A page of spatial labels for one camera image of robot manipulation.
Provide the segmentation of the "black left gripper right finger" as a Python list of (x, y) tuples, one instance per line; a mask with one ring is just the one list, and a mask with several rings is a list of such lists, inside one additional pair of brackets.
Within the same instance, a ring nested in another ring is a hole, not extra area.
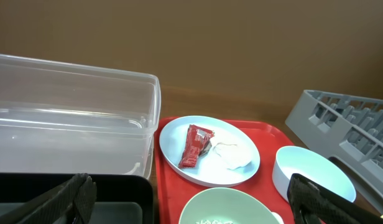
[(287, 198), (296, 224), (383, 224), (383, 218), (301, 174), (292, 174)]

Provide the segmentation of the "mint green bowl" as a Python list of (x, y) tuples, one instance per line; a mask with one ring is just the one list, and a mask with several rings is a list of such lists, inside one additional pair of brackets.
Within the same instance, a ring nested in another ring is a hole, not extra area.
[(194, 195), (184, 206), (179, 224), (200, 220), (230, 220), (234, 224), (278, 224), (263, 203), (236, 189), (216, 187)]

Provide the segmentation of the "light blue bowl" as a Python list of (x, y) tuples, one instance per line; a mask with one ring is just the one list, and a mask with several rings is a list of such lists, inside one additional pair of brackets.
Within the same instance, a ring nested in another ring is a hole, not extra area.
[(288, 200), (287, 189), (292, 174), (301, 174), (350, 202), (356, 199), (353, 183), (331, 161), (302, 147), (281, 147), (275, 155), (272, 181), (284, 200)]

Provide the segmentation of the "white plastic spoon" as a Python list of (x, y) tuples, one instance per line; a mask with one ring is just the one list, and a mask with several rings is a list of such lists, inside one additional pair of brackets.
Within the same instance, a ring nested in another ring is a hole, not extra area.
[(278, 221), (278, 224), (284, 224), (282, 217), (278, 213), (272, 212), (272, 214), (275, 217), (275, 219)]

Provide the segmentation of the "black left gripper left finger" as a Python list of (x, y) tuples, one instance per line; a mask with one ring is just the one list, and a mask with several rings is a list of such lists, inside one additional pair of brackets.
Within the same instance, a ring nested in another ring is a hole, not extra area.
[(97, 198), (97, 186), (88, 174), (76, 174), (68, 181), (0, 216), (1, 224), (88, 224)]

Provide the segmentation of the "white napkin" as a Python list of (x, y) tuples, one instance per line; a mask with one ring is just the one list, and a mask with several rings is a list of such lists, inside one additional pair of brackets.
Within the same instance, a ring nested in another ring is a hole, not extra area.
[(235, 170), (247, 166), (252, 161), (250, 150), (235, 139), (212, 137), (211, 149), (219, 155), (229, 170)]

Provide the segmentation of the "light blue plate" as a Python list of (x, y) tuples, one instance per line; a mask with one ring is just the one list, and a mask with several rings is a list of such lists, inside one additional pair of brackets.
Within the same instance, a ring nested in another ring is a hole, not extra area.
[[(199, 157), (193, 168), (178, 168), (185, 148), (187, 129), (194, 124), (215, 132), (214, 137), (235, 139), (244, 144), (252, 154), (252, 161), (245, 167), (235, 170), (226, 168), (212, 149)], [(184, 116), (176, 118), (164, 126), (159, 134), (159, 146), (170, 167), (180, 176), (206, 187), (233, 187), (250, 179), (259, 169), (261, 157), (250, 137), (234, 125), (207, 116)]]

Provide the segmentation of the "red ketchup packet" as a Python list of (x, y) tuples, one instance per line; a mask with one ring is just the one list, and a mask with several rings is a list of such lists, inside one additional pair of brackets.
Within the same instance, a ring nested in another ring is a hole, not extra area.
[(182, 158), (178, 163), (178, 168), (193, 168), (196, 166), (198, 158), (205, 155), (211, 148), (210, 139), (215, 136), (215, 132), (191, 124), (187, 130), (187, 138)]

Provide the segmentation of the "rice and food scraps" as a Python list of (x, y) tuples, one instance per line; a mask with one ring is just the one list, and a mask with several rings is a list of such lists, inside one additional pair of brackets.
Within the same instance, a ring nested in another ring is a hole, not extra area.
[(230, 220), (200, 220), (195, 224), (234, 224), (233, 221)]

